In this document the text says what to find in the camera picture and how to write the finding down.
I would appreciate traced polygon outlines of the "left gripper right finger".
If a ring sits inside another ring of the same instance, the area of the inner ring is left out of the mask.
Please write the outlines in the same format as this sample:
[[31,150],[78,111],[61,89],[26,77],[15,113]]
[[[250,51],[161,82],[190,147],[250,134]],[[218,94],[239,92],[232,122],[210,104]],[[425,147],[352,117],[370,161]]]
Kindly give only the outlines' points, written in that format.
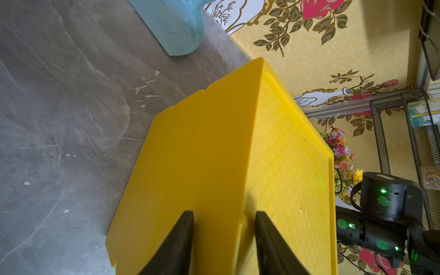
[[254,222],[258,270],[261,275],[308,275],[266,212],[257,211]]

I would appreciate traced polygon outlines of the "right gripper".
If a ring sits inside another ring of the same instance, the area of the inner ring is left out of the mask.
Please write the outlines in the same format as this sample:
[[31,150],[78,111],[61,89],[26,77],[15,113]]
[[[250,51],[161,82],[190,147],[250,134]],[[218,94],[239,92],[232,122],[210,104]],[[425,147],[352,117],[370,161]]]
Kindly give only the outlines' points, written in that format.
[[367,218],[363,213],[336,207],[337,239],[357,245],[387,259],[392,268],[403,263],[406,229],[391,222]]

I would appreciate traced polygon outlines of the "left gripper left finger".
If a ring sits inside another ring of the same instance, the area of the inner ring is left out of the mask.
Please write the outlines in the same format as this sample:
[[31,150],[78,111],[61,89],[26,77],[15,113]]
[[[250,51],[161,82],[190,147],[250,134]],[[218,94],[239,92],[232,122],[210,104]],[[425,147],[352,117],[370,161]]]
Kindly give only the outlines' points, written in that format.
[[157,252],[139,272],[141,275],[187,275],[190,271],[194,213],[185,211]]

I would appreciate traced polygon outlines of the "yellow drawer cabinet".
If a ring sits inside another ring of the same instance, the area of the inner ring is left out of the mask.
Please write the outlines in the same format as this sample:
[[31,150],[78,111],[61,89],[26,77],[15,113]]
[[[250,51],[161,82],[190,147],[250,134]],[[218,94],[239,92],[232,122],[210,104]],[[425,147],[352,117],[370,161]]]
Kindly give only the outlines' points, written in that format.
[[187,210],[193,275],[256,275],[258,211],[309,273],[337,274],[333,152],[263,58],[154,118],[105,241],[116,274]]

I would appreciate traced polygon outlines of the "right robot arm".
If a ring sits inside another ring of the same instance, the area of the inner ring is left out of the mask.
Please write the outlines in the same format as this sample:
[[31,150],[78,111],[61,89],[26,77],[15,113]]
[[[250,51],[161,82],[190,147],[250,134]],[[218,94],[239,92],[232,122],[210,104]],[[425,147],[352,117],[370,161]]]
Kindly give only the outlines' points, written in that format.
[[440,272],[440,233],[423,226],[423,195],[413,181],[364,173],[350,193],[352,209],[336,208],[338,242],[370,253],[385,275],[408,260],[413,275]]

